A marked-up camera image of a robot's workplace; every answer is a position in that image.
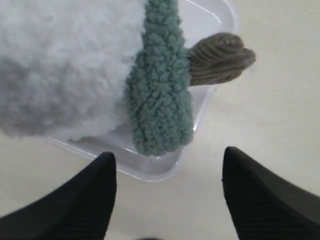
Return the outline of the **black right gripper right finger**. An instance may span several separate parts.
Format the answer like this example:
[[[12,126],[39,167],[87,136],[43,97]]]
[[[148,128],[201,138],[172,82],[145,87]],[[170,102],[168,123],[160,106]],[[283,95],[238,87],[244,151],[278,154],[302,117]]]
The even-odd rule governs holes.
[[[234,146],[224,151],[222,186],[240,240],[318,240],[320,198]]]

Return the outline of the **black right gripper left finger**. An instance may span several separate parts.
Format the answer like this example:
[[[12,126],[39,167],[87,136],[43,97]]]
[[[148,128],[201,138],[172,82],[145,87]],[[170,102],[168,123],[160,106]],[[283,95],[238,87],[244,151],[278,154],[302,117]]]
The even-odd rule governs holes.
[[[103,240],[116,193],[116,159],[104,152],[53,192],[1,217],[0,238]]]

